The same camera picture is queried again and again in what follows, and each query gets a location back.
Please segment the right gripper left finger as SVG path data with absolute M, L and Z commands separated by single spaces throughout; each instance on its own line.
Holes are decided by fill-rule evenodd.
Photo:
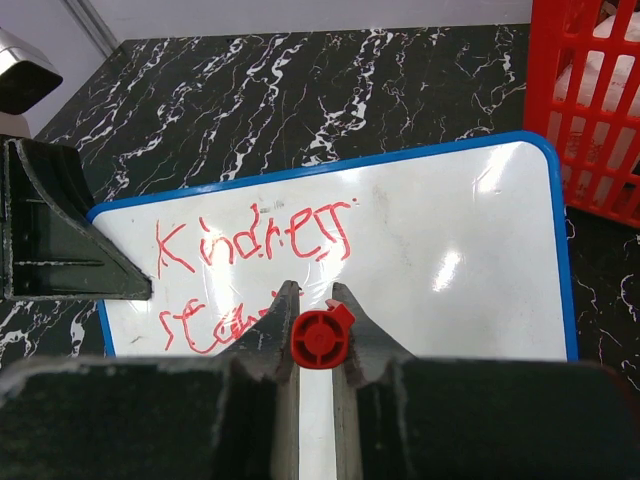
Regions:
M 40 357 L 1 375 L 5 479 L 295 479 L 297 283 L 213 357 Z

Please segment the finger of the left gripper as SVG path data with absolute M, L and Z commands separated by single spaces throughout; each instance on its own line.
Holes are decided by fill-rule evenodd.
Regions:
M 2 136 L 2 298 L 150 299 L 150 279 L 90 223 L 94 205 L 75 149 Z

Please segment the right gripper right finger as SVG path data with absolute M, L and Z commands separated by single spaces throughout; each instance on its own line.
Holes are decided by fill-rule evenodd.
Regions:
M 332 372 L 340 479 L 635 479 L 639 406 L 581 362 L 425 358 L 349 288 L 347 357 Z

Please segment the red capped whiteboard marker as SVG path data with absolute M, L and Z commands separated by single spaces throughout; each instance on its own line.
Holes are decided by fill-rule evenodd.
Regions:
M 355 315 L 337 300 L 327 300 L 326 306 L 324 310 L 306 311 L 294 321 L 290 350 L 293 360 L 302 368 L 333 369 L 347 357 Z

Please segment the blue framed whiteboard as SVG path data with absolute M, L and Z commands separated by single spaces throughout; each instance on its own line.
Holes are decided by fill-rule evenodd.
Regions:
M 532 133 L 123 199 L 88 219 L 151 281 L 148 300 L 100 304 L 117 358 L 216 356 L 287 281 L 300 289 L 298 316 L 346 285 L 418 357 L 577 357 L 559 161 Z M 335 368 L 293 362 L 295 479 L 340 479 Z

